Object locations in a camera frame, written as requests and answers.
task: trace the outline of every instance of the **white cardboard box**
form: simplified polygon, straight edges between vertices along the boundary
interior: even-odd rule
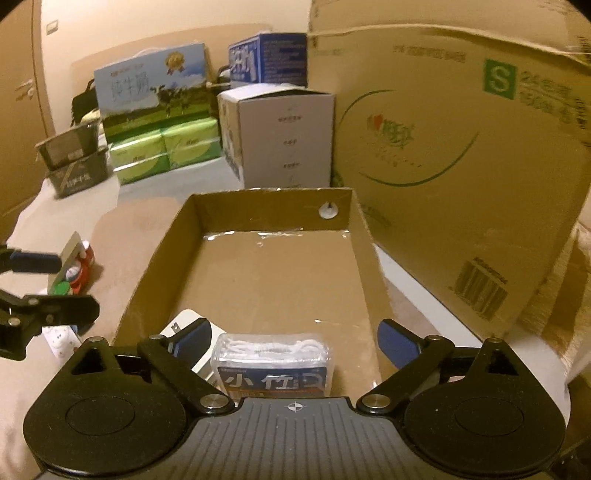
[[[218,101],[224,154],[244,188],[329,186],[333,95],[259,83]]]

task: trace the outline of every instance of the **green cap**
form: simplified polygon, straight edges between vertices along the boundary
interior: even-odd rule
[[[70,284],[66,281],[61,281],[59,282],[54,288],[53,288],[53,294],[54,295],[68,295],[72,292],[71,288],[70,288]]]

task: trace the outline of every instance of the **light switch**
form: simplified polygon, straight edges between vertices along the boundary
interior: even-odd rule
[[[53,22],[49,22],[45,27],[46,34],[51,35],[53,32],[57,32],[58,27],[59,27],[59,20],[54,20]]]

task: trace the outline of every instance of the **blue milk box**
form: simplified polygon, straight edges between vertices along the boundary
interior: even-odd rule
[[[230,45],[232,87],[248,83],[307,86],[305,33],[260,33]]]

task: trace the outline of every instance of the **black bag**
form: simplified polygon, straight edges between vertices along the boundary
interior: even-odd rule
[[[72,99],[72,123],[70,126],[79,124],[82,122],[83,116],[99,107],[94,82],[94,79],[89,81],[86,90]]]

